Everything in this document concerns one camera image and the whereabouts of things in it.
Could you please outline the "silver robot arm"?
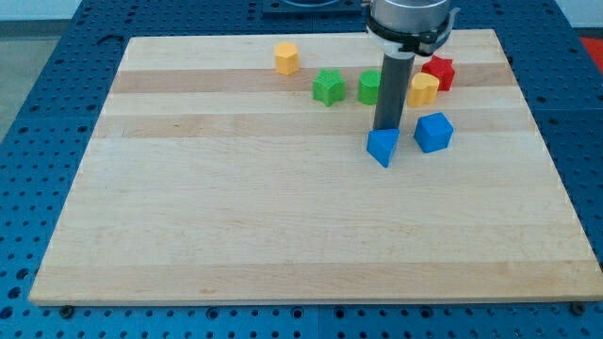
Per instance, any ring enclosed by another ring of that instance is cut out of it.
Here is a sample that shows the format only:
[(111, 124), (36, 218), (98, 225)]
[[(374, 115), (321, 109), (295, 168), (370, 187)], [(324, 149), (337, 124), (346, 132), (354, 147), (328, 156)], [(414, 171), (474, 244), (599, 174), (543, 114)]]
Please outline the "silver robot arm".
[(429, 57), (447, 42), (459, 12), (450, 0), (371, 0), (367, 33), (388, 57)]

